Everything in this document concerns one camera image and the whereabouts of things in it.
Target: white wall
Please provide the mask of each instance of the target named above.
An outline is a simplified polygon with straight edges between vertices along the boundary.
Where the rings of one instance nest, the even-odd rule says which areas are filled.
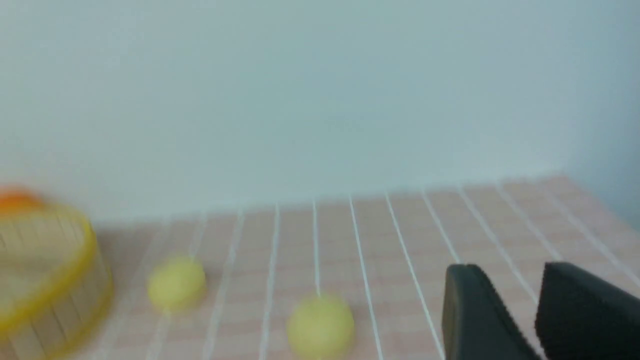
[[[0,182],[106,219],[552,172],[636,4],[7,0]]]

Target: wooden basket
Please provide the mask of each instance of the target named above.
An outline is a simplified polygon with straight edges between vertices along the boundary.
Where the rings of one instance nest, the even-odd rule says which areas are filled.
[[[0,359],[66,354],[100,323],[112,295],[82,214],[56,207],[0,217]]]

